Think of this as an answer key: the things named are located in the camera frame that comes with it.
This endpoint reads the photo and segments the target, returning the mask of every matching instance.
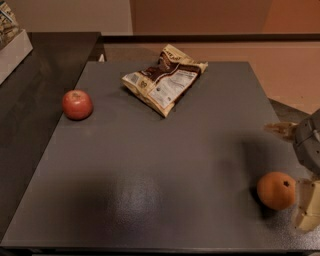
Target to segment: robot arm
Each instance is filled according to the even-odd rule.
[[[310,179],[298,179],[294,226],[308,232],[320,225],[320,109],[300,123],[267,124],[264,130],[293,145],[299,163]]]

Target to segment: chip bag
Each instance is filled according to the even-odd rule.
[[[122,83],[140,100],[167,117],[207,66],[168,44],[160,54],[158,66],[127,74],[122,77]]]

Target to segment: table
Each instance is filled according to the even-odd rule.
[[[0,86],[0,240],[61,116],[61,97],[100,33],[29,33],[33,51]]]
[[[262,131],[279,119],[250,65],[210,62],[163,119],[120,85],[149,64],[86,65],[77,88],[90,92],[95,111],[82,122],[61,116],[1,245],[60,253],[319,250],[319,232],[290,228],[292,208],[275,214],[254,194],[270,170],[295,178],[305,171],[291,145]]]

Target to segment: apple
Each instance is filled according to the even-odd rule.
[[[71,90],[62,98],[62,109],[71,120],[83,120],[93,112],[92,100],[88,93],[82,90]]]

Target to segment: snack bag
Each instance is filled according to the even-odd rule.
[[[127,74],[122,77],[122,83],[140,100],[167,117],[207,66],[169,44],[162,50],[158,66]]]
[[[5,1],[0,0],[0,49],[20,32],[14,13]]]

